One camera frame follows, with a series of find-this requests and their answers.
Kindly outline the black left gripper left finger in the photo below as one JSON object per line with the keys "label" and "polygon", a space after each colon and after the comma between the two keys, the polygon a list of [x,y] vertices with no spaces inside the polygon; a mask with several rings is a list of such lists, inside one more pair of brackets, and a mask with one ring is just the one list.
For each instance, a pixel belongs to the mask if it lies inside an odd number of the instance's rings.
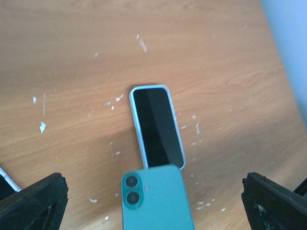
{"label": "black left gripper left finger", "polygon": [[58,230],[68,203],[68,185],[53,173],[0,201],[2,230]]}

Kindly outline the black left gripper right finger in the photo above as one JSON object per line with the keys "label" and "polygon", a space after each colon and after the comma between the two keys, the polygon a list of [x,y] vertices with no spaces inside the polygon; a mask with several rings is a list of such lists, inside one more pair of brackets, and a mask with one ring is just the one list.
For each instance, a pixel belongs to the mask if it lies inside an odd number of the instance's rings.
{"label": "black left gripper right finger", "polygon": [[256,172],[242,180],[244,209],[252,230],[305,230],[307,199]]}

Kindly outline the teal green phone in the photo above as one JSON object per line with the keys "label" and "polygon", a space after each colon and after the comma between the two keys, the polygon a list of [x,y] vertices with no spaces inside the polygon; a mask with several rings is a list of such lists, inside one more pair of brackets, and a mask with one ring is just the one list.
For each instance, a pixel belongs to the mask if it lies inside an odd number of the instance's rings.
{"label": "teal green phone", "polygon": [[194,223],[180,169],[164,165],[130,171],[121,179],[125,230],[193,230]]}

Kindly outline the purple phone case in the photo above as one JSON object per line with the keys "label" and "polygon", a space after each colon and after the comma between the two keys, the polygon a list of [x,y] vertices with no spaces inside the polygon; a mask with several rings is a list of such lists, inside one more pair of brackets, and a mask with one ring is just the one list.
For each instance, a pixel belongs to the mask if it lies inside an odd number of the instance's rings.
{"label": "purple phone case", "polygon": [[0,168],[0,175],[15,192],[22,190],[2,168]]}

